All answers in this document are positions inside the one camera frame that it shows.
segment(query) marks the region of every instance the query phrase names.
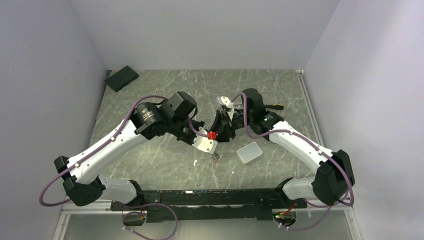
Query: gray wall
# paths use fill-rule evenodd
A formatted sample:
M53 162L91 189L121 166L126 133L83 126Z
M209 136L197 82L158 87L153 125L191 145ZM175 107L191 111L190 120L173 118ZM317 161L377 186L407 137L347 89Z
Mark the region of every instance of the gray wall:
M0 239L52 239L60 206L38 196L53 160L88 146L105 76L68 0L0 1Z
M108 69L303 69L340 0L70 0Z
M325 143L351 157L365 239L423 239L424 3L342 0L305 69Z

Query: wall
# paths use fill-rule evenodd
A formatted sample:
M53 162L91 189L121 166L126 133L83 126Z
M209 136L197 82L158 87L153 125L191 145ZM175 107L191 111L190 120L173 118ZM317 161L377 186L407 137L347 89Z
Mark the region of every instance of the wall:
M340 0L71 0L108 69L303 69Z
M0 33L0 239L48 240L60 206L39 193L88 146L106 72L68 0L0 1Z
M365 239L424 237L423 11L342 0L305 69L325 143L350 154Z

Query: robotic arm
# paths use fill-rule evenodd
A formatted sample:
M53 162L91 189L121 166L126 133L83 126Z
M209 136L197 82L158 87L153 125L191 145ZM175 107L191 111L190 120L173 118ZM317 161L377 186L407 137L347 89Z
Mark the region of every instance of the robotic arm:
M72 169L62 175L66 194L77 206L88 205L97 199L136 206L145 202L143 191L136 181L116 180L99 174L114 160L135 146L165 133L218 158L215 154L217 143L229 142L235 138L237 129L250 126L257 134L255 138L264 137L288 149L315 173L315 177L284 180L275 188L278 196L293 201L318 198L327 205L334 205L346 193L348 184L326 155L331 156L343 168L353 186L355 179L349 156L342 150L334 152L312 142L281 116L268 111L267 108L272 106L264 105L262 96L256 89L245 89L243 93L246 96L243 110L236 109L227 97L217 99L221 109L216 111L209 133L203 128L203 121L192 120L194 115L189 118L193 110L194 114L197 113L197 103L185 92L179 91L161 103L140 103L130 113L128 121L123 120L93 146L71 158L60 156L54 161L58 173ZM200 135L190 129L190 121ZM87 155L90 157L81 162Z

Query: tabletop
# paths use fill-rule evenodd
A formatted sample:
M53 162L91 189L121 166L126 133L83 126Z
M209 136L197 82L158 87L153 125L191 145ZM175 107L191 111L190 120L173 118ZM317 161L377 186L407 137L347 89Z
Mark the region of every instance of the tabletop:
M217 96L230 99L247 88L256 88L264 104L283 104L284 110L272 110L317 142L306 97L294 70L144 70L139 78L119 92L106 87L96 118L90 145L111 132L141 97L171 97L184 91L197 102L197 121L214 121ZM149 102L160 102L152 99ZM154 137L128 151L109 165L103 174L121 180L136 180L143 190L250 189L274 188L289 177L303 178L314 174L297 157L264 138L251 139L244 129L235 139L216 147L219 162L212 155L195 149L171 134ZM263 154L243 163L237 150L256 142Z

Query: red object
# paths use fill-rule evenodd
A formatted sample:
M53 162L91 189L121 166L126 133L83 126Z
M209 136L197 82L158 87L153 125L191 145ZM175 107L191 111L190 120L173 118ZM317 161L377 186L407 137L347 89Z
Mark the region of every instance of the red object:
M217 134L214 131L208 132L207 135L208 135L207 139L216 139L217 138Z

